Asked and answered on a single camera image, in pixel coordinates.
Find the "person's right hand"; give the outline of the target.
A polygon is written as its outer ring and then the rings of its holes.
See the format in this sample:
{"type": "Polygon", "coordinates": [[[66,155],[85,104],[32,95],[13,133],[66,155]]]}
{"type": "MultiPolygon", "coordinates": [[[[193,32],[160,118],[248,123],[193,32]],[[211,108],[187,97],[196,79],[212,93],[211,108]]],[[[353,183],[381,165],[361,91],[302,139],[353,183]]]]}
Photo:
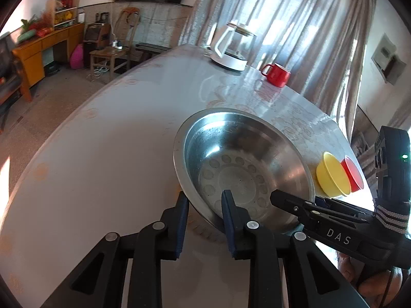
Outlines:
{"type": "MultiPolygon", "coordinates": [[[[357,278],[354,266],[351,263],[351,258],[341,252],[337,252],[338,269],[348,282],[353,283],[357,278]]],[[[366,299],[372,299],[370,307],[379,307],[383,299],[387,284],[391,280],[387,295],[385,297],[384,305],[389,304],[400,291],[403,274],[402,270],[395,268],[391,271],[384,271],[370,277],[362,282],[359,287],[359,293],[366,299]]]]}

